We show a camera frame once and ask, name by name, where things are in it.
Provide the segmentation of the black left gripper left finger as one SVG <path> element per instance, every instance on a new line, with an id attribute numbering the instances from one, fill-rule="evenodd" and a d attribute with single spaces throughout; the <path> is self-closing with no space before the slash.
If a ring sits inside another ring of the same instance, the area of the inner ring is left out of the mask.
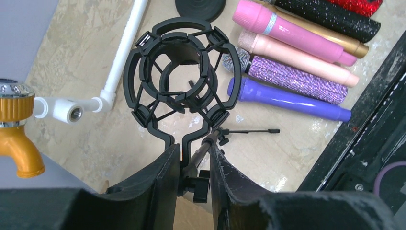
<path id="1" fill-rule="evenodd" d="M 3 189 L 3 230 L 170 230 L 180 172 L 180 146 L 103 194 L 82 188 Z"/>

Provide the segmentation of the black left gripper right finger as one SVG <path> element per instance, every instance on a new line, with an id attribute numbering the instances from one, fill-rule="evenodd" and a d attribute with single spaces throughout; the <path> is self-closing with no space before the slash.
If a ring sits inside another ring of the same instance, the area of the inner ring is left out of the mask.
<path id="1" fill-rule="evenodd" d="M 273 193 L 209 149 L 216 230 L 397 230 L 388 206 L 365 192 Z"/>

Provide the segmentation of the black tripod mic stand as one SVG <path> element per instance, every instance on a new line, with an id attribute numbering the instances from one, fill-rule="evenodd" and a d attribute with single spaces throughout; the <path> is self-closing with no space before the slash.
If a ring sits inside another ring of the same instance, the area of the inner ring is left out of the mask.
<path id="1" fill-rule="evenodd" d="M 120 183 L 123 199 L 151 200 L 193 193 L 207 200 L 210 175 L 198 167 L 217 142 L 226 141 L 222 124 L 233 109 L 264 124 L 264 106 L 241 104 L 244 78 L 237 51 L 209 22 L 178 17 L 146 32 L 124 67 L 127 105 L 139 125 L 162 140 L 164 153 Z"/>

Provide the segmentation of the glitter purple microphone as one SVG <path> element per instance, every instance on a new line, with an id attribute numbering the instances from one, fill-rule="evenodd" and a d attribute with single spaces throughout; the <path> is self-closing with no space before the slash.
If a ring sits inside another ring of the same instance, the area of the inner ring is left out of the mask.
<path id="1" fill-rule="evenodd" d="M 253 80 L 296 92 L 331 104 L 341 104 L 348 89 L 338 83 L 320 78 L 271 59 L 253 55 L 236 48 L 240 68 Z"/>

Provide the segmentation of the hot pink microphone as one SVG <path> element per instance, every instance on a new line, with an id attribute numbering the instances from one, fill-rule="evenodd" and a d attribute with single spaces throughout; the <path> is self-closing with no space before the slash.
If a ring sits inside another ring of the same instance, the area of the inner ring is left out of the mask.
<path id="1" fill-rule="evenodd" d="M 345 52 L 343 46 L 278 16 L 259 3 L 239 1 L 232 20 L 251 32 L 275 38 L 329 63 L 352 66 L 358 60 Z"/>

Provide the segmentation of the gold microphone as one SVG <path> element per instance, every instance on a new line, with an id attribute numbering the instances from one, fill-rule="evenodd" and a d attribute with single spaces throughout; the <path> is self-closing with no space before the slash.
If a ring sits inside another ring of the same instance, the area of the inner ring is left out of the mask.
<path id="1" fill-rule="evenodd" d="M 313 32 L 331 42 L 341 45 L 342 47 L 344 47 L 344 51 L 352 54 L 357 58 L 365 57 L 369 51 L 369 47 L 367 45 L 361 43 L 360 41 L 354 38 L 329 30 L 316 23 L 306 21 L 302 18 L 282 12 L 281 10 L 278 10 L 275 6 L 267 2 L 263 2 L 260 0 L 255 0 L 255 2 L 267 7 L 271 11 L 275 12 L 279 17 L 286 19 L 291 23 L 294 23 L 310 32 Z"/>

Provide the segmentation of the black round-base mic stand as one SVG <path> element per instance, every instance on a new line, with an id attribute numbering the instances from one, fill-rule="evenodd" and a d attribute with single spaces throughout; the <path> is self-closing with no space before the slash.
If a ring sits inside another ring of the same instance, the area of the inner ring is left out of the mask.
<path id="1" fill-rule="evenodd" d="M 181 17 L 192 17 L 213 22 L 223 12 L 226 0 L 175 0 Z"/>

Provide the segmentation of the black glitter microphone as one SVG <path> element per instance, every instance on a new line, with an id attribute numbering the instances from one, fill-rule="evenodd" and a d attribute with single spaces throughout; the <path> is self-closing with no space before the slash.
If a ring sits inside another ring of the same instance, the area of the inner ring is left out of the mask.
<path id="1" fill-rule="evenodd" d="M 327 0 L 275 0 L 273 5 L 362 43 L 372 40 L 381 23 Z"/>

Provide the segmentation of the red glitter microphone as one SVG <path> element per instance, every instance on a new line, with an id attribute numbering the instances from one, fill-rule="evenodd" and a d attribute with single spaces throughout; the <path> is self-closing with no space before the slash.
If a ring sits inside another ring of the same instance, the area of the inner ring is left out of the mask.
<path id="1" fill-rule="evenodd" d="M 371 17 L 380 8 L 383 0 L 328 0 L 358 15 Z"/>

